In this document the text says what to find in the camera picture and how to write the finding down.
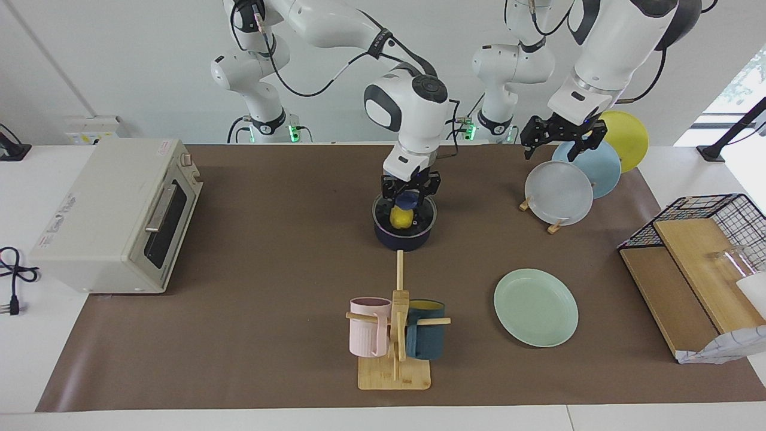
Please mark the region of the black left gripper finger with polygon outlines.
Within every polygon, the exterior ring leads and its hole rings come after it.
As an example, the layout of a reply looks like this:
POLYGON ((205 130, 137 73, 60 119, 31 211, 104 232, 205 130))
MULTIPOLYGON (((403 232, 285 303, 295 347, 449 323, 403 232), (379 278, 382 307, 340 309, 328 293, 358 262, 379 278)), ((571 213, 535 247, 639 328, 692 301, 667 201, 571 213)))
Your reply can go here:
POLYGON ((589 133, 582 136, 576 136, 573 139, 574 144, 572 145, 572 149, 569 150, 569 162, 573 163, 577 156, 586 150, 596 150, 606 136, 607 131, 607 125, 605 123, 594 123, 593 128, 589 133))
POLYGON ((544 120, 542 118, 530 118, 519 134, 520 143, 524 148, 524 157, 529 160, 534 151, 544 142, 544 120))

